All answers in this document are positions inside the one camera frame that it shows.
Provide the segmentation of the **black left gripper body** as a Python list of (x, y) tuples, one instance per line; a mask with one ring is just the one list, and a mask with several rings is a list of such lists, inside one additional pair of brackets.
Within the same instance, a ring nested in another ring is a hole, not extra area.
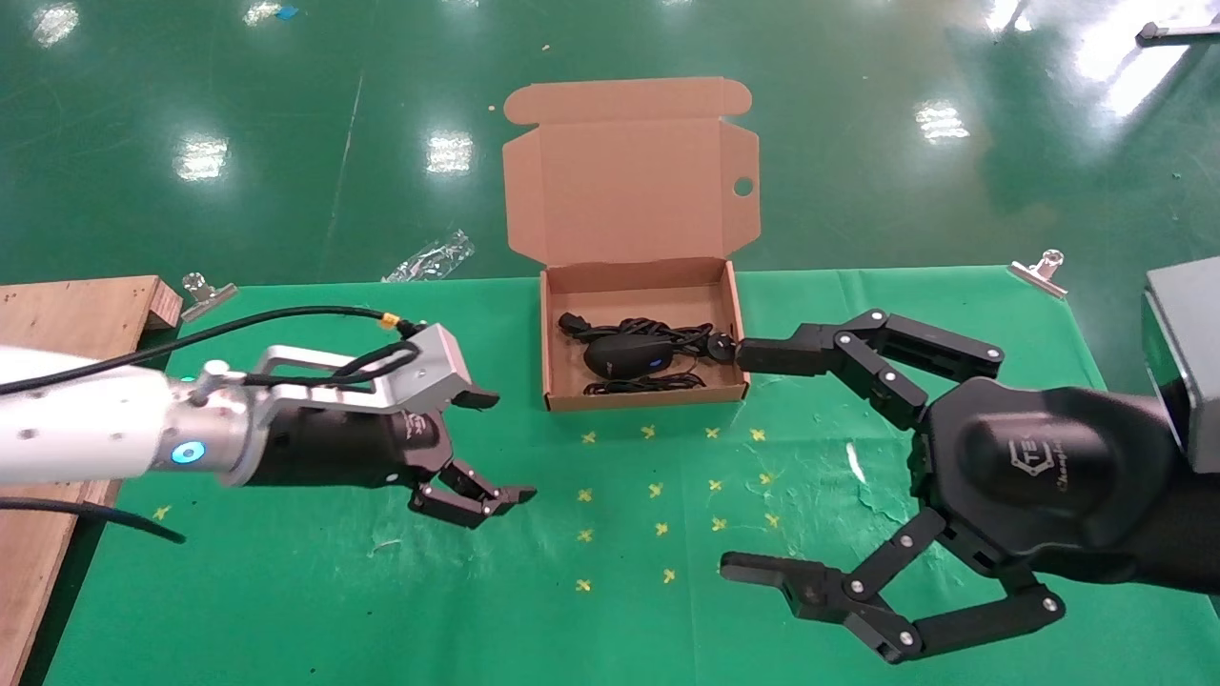
[(272, 421), (250, 486), (414, 488), (453, 459), (440, 413), (284, 410)]

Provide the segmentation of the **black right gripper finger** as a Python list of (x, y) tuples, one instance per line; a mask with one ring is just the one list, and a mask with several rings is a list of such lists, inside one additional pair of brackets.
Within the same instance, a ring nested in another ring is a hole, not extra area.
[(884, 421), (906, 431), (924, 424), (931, 400), (897, 364), (963, 383), (996, 378), (1004, 352), (914, 319), (867, 310), (844, 323), (802, 323), (787, 339), (748, 337), (737, 344), (734, 360), (745, 374), (831, 374)]
[[(882, 591), (932, 544), (974, 572), (997, 580), (1004, 596), (925, 619), (902, 616)], [(845, 627), (889, 664), (946, 655), (1037, 634), (1063, 619), (1065, 602), (1024, 566), (1003, 566), (976, 535), (937, 511), (917, 511), (850, 572), (795, 557), (721, 555), (723, 579), (780, 590), (797, 619)]]

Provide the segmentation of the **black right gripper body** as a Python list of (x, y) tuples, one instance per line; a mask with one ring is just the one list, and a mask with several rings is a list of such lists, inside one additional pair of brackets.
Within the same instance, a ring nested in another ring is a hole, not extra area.
[(976, 572), (1218, 592), (1218, 476), (1150, 395), (969, 378), (926, 409), (913, 496)]

